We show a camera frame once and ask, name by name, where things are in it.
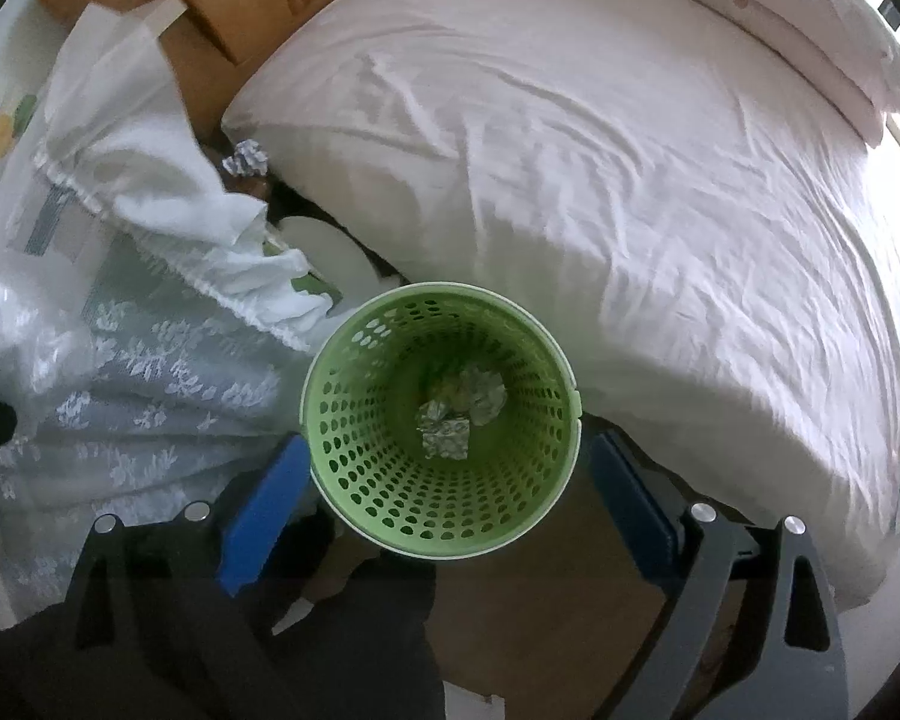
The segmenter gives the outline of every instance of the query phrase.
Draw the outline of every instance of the metal bolt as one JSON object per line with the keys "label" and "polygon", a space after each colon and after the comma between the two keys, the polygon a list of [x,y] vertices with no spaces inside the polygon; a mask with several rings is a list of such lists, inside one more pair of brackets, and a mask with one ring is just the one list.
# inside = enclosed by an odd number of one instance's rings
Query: metal bolt
{"label": "metal bolt", "polygon": [[690,517],[697,522],[713,522],[717,518],[717,509],[708,503],[695,503],[690,507]]}
{"label": "metal bolt", "polygon": [[799,517],[794,517],[792,514],[783,520],[783,527],[794,536],[802,536],[807,532],[807,526],[804,525],[803,520]]}
{"label": "metal bolt", "polygon": [[117,527],[117,518],[113,514],[101,514],[93,523],[93,529],[97,533],[110,533]]}
{"label": "metal bolt", "polygon": [[206,501],[194,501],[183,509],[183,517],[189,519],[190,522],[203,522],[204,519],[210,517],[210,504]]}

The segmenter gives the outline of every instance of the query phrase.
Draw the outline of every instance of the white bed sheet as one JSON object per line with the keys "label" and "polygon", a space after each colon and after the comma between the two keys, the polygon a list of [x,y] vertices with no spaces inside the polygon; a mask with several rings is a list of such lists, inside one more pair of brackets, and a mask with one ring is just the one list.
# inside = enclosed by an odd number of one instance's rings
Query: white bed sheet
{"label": "white bed sheet", "polygon": [[900,150],[689,0],[339,0],[224,125],[413,280],[504,293],[583,405],[808,524],[842,603],[898,546]]}

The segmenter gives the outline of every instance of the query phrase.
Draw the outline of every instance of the basket rim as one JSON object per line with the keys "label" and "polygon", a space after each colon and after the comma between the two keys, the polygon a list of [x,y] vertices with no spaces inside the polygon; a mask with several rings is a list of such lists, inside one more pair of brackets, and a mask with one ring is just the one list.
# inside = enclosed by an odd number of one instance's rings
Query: basket rim
{"label": "basket rim", "polygon": [[542,341],[545,346],[548,347],[549,351],[551,351],[551,353],[554,355],[554,358],[557,360],[557,367],[560,370],[560,376],[563,380],[562,383],[566,387],[566,391],[570,401],[569,408],[571,435],[569,436],[570,442],[567,449],[572,460],[569,461],[562,469],[562,478],[560,478],[557,482],[557,485],[554,486],[549,501],[547,501],[545,506],[538,509],[533,517],[524,523],[523,527],[521,527],[519,530],[515,530],[512,533],[509,533],[508,536],[502,541],[499,541],[497,543],[491,542],[489,545],[480,546],[466,552],[458,552],[453,555],[428,555],[425,552],[421,551],[409,551],[402,549],[394,543],[383,541],[381,538],[373,536],[372,533],[367,533],[365,529],[359,527],[345,511],[337,506],[337,504],[333,500],[333,496],[330,495],[324,488],[322,479],[320,479],[317,475],[317,471],[314,468],[313,464],[311,464],[310,468],[310,477],[314,481],[314,484],[317,486],[317,489],[320,491],[320,497],[324,499],[324,502],[331,509],[333,509],[334,514],[336,514],[337,517],[343,520],[343,522],[346,522],[346,524],[350,528],[355,530],[357,533],[360,533],[360,536],[362,536],[363,538],[366,538],[368,541],[376,544],[377,546],[383,547],[386,550],[395,552],[398,555],[404,555],[405,557],[416,557],[417,559],[423,560],[434,560],[435,562],[447,562],[447,560],[462,560],[466,557],[487,555],[490,552],[501,549],[502,547],[513,543],[517,538],[525,536],[525,534],[530,530],[533,530],[533,528],[535,528],[535,526],[538,525],[539,522],[543,521],[543,518],[546,517],[547,514],[549,514],[550,509],[552,509],[557,504],[557,501],[559,501],[559,499],[562,497],[564,490],[566,490],[567,485],[570,483],[570,477],[573,475],[574,469],[576,469],[578,456],[580,456],[581,439],[583,438],[583,425],[581,424],[583,407],[581,406],[580,393],[577,390],[577,378],[574,375],[573,368],[570,367],[570,362],[567,360],[566,354],[563,352],[563,349],[560,348],[557,340],[553,337],[549,330],[547,330],[543,323],[540,322],[540,320],[537,319],[533,314],[523,308],[523,306],[516,303],[514,300],[505,298],[504,295],[495,293],[493,290],[487,290],[485,288],[476,287],[471,284],[463,284],[461,282],[455,281],[423,281],[415,284],[408,284],[403,287],[397,287],[396,289],[388,290],[382,295],[377,295],[376,298],[370,298],[370,300],[367,300],[367,302],[362,304],[360,308],[356,309],[353,314],[351,314],[350,317],[348,317],[340,325],[340,327],[338,327],[333,333],[331,333],[330,336],[320,345],[319,351],[317,351],[317,354],[314,355],[314,359],[310,362],[310,367],[307,370],[307,376],[304,379],[303,389],[300,394],[299,423],[300,434],[303,435],[304,440],[308,440],[305,413],[308,398],[311,395],[314,370],[317,367],[320,356],[322,356],[324,350],[329,346],[329,344],[335,338],[338,338],[338,335],[343,336],[347,333],[353,333],[355,328],[358,329],[357,325],[362,326],[362,324],[365,322],[367,314],[375,311],[381,304],[391,302],[391,300],[393,300],[397,295],[399,295],[401,298],[408,298],[412,295],[424,295],[425,293],[434,292],[456,293],[456,295],[459,295],[460,293],[470,293],[476,298],[487,300],[487,302],[490,302],[496,305],[498,308],[501,308],[511,314],[515,319],[521,319],[523,320],[523,322],[528,324],[530,330],[532,330],[533,333],[538,336],[540,341]]}

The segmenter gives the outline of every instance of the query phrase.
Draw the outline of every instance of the green plastic basket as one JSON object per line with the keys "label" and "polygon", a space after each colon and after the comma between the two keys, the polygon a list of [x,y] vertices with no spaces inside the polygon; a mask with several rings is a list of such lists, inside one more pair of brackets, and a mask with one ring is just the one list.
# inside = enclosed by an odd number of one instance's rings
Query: green plastic basket
{"label": "green plastic basket", "polygon": [[[470,432],[468,459],[427,459],[421,380],[441,361],[501,373],[506,405]],[[549,512],[580,449],[581,403],[557,342],[488,290],[429,283],[380,295],[324,344],[300,424],[324,498],[381,546],[451,560],[514,541]]]}

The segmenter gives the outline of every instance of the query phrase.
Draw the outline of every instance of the wooden floor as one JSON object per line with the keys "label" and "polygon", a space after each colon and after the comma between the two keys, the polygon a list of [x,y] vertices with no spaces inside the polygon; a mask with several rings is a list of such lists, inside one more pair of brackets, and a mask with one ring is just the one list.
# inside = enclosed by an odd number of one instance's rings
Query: wooden floor
{"label": "wooden floor", "polygon": [[[339,538],[306,596],[340,589],[374,554]],[[648,634],[663,595],[645,584],[585,469],[538,527],[439,567],[430,640],[447,682],[506,700],[508,720],[587,720]]]}

